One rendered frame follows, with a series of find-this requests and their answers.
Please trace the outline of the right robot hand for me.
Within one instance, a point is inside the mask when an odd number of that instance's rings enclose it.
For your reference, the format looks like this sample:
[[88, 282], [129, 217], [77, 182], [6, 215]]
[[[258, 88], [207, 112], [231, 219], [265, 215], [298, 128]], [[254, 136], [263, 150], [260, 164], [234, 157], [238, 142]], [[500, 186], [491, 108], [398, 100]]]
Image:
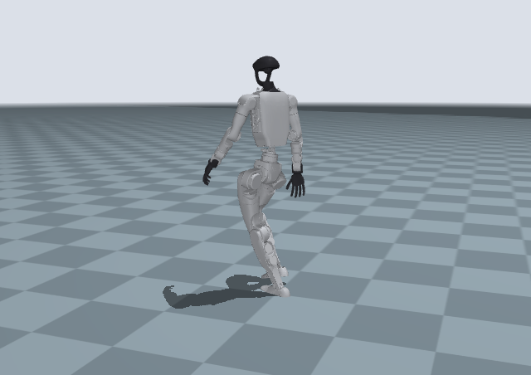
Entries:
[[299, 197], [301, 196], [301, 185], [302, 185], [302, 188], [303, 188], [303, 196], [304, 196], [305, 189], [304, 189], [304, 178], [301, 175], [302, 172], [303, 172], [303, 165], [302, 164], [300, 165], [300, 171], [294, 171], [293, 170], [293, 164], [292, 164], [292, 173], [293, 173], [293, 175], [291, 176], [291, 180], [288, 182], [288, 184], [286, 186], [286, 189], [288, 189], [290, 184], [291, 184], [291, 182], [292, 182], [292, 191], [291, 191], [291, 195], [290, 195], [291, 197], [293, 196], [294, 189], [295, 189], [295, 197], [297, 197], [298, 186], [299, 186]]

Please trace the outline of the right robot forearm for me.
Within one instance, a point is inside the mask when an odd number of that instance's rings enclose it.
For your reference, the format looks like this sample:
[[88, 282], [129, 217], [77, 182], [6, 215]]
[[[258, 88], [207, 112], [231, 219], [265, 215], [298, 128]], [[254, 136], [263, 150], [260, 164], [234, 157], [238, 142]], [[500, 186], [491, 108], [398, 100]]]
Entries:
[[293, 170], [294, 171], [300, 171], [300, 165], [302, 164], [302, 147], [303, 147], [303, 138], [302, 138], [302, 135], [301, 135], [301, 138], [296, 140], [296, 141], [292, 141], [290, 143], [290, 147], [291, 147], [291, 154], [293, 155], [292, 158], [291, 158], [291, 161], [293, 163]]

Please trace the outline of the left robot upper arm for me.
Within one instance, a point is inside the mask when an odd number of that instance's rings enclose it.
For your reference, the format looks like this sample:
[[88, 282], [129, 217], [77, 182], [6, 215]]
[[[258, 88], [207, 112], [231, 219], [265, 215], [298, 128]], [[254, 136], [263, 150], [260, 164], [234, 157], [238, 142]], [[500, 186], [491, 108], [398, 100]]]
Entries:
[[247, 94], [242, 95], [238, 100], [236, 113], [234, 114], [231, 131], [227, 139], [237, 142], [241, 138], [241, 128], [246, 122], [248, 114], [253, 110], [258, 103], [259, 95]]

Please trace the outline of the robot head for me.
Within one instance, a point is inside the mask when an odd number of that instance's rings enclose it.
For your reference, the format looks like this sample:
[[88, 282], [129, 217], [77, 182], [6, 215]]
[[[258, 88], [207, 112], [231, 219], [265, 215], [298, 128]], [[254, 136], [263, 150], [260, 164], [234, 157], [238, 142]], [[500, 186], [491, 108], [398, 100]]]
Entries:
[[[274, 57], [263, 56], [256, 60], [252, 66], [255, 70], [256, 81], [258, 85], [263, 86], [263, 91], [280, 92], [275, 88], [274, 82], [270, 81], [271, 72], [280, 67], [279, 62]], [[260, 81], [258, 75], [259, 71], [264, 71], [267, 74], [265, 81]]]

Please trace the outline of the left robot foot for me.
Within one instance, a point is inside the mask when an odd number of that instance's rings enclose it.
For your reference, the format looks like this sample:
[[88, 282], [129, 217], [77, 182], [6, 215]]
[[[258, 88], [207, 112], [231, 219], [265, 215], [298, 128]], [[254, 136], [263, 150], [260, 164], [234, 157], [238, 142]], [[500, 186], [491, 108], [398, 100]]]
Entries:
[[288, 290], [288, 288], [286, 287], [282, 287], [280, 285], [280, 290], [277, 290], [274, 288], [273, 285], [263, 285], [261, 286], [261, 290], [267, 292], [267, 293], [270, 293], [270, 294], [273, 294], [273, 295], [278, 295], [280, 297], [290, 297], [290, 292]]

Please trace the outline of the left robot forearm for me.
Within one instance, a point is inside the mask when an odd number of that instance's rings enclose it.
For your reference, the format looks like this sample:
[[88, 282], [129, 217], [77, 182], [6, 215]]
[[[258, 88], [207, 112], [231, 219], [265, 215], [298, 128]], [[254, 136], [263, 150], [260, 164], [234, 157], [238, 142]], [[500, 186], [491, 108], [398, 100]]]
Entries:
[[218, 160], [218, 165], [220, 165], [221, 161], [225, 156], [227, 155], [228, 150], [232, 147], [233, 142], [229, 139], [227, 139], [229, 133], [231, 131], [231, 127], [229, 127], [222, 137], [222, 140], [220, 144], [218, 145], [217, 149], [215, 150], [215, 153], [212, 155], [211, 160], [216, 159]]

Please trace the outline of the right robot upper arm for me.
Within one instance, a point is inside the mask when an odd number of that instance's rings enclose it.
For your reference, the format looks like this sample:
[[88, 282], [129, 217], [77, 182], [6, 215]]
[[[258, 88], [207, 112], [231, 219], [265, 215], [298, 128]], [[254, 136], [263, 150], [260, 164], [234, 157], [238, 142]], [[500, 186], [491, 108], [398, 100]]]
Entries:
[[296, 141], [301, 138], [302, 130], [300, 126], [300, 118], [297, 110], [297, 99], [294, 95], [288, 95], [290, 103], [290, 126], [291, 130], [288, 136], [288, 140]]

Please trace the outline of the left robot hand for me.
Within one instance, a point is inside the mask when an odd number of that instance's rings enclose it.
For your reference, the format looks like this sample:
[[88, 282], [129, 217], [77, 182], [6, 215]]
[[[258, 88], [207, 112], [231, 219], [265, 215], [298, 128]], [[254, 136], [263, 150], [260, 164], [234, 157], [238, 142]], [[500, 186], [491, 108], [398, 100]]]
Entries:
[[204, 176], [203, 176], [203, 182], [208, 185], [209, 184], [209, 180], [207, 178], [211, 178], [208, 174], [211, 172], [212, 168], [216, 168], [217, 165], [218, 165], [218, 160], [216, 159], [213, 159], [212, 161], [210, 161], [211, 159], [208, 160], [208, 165], [206, 166], [205, 168], [205, 173], [204, 173]]

